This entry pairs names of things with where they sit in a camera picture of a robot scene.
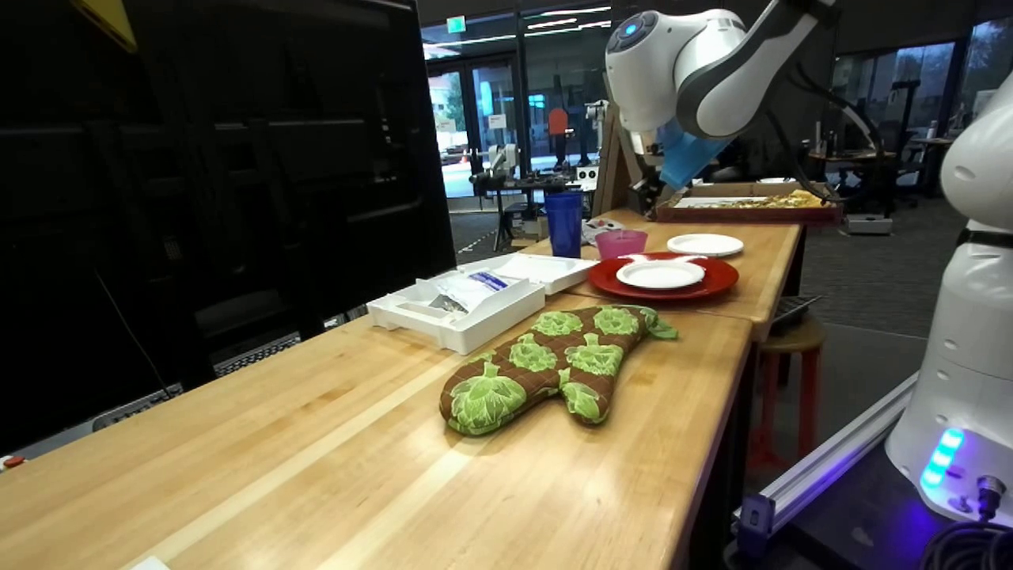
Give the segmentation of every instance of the white box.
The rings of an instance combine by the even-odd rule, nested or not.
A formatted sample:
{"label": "white box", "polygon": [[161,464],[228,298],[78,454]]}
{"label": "white box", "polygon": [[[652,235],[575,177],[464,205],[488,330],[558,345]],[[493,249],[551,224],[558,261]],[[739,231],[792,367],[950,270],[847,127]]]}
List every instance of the white box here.
{"label": "white box", "polygon": [[[369,314],[377,326],[385,330],[415,330],[431,337],[440,349],[456,355],[472,355],[497,340],[503,330],[538,314],[549,293],[558,293],[595,267],[595,261],[567,261],[567,257],[536,257],[536,253],[507,253],[477,262],[456,267],[435,278],[421,278],[409,288],[383,293],[369,305]],[[491,271],[507,283],[503,292],[477,305],[472,314],[438,308],[435,298],[448,292],[448,278]]]}
{"label": "white box", "polygon": [[593,267],[598,267],[598,261],[503,253],[503,257],[466,262],[459,270],[530,278],[530,283],[541,286],[544,293],[558,293],[558,292],[581,286]]}

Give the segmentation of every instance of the white plate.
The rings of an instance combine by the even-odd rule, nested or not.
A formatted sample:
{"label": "white plate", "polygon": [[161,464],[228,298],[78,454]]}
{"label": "white plate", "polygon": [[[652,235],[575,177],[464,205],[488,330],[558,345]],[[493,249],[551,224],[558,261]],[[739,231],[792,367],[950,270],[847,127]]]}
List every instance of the white plate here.
{"label": "white plate", "polygon": [[705,270],[686,261],[644,261],[613,271],[630,288],[690,288],[704,283]]}
{"label": "white plate", "polygon": [[680,257],[734,257],[744,243],[732,235],[678,235],[669,240],[669,249]]}

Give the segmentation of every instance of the blue cup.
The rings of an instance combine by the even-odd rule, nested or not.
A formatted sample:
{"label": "blue cup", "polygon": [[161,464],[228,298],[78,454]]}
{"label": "blue cup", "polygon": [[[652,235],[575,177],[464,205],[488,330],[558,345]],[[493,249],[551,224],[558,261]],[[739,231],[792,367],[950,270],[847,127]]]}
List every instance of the blue cup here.
{"label": "blue cup", "polygon": [[582,246],[582,193],[549,191],[544,193],[549,240],[553,257],[581,257]]}

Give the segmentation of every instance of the red plate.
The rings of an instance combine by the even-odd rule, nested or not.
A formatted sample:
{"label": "red plate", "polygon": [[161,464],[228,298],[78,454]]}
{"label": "red plate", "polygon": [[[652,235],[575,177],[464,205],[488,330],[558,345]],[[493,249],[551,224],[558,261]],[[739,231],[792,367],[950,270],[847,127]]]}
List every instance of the red plate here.
{"label": "red plate", "polygon": [[670,292],[657,292],[657,288],[630,288],[617,278],[622,267],[626,267],[630,261],[603,261],[598,267],[593,267],[589,271],[589,286],[613,293],[613,298],[626,298],[626,302],[699,302],[699,298],[715,298],[734,288],[739,283],[739,270],[728,267],[726,261],[694,261],[698,267],[705,270],[704,283],[690,286],[690,288],[670,288]]}

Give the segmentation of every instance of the plate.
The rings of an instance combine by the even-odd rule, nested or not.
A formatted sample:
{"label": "plate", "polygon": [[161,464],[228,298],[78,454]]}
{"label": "plate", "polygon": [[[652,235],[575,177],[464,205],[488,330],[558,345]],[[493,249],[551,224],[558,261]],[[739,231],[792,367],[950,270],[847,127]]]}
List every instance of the plate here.
{"label": "plate", "polygon": [[603,261],[598,267],[593,267],[589,271],[589,286],[611,293],[611,298],[623,298],[623,302],[704,302],[704,298],[718,298],[726,292],[734,288],[739,283],[739,270],[728,267],[726,261],[694,261],[698,267],[704,267],[704,283],[686,286],[686,288],[630,288],[617,278],[617,271],[623,267],[630,267],[630,261]]}
{"label": "plate", "polygon": [[669,240],[669,249],[680,257],[734,257],[744,243],[732,235],[678,235]]}
{"label": "plate", "polygon": [[686,261],[644,261],[613,271],[630,288],[690,288],[704,283],[704,267]]}

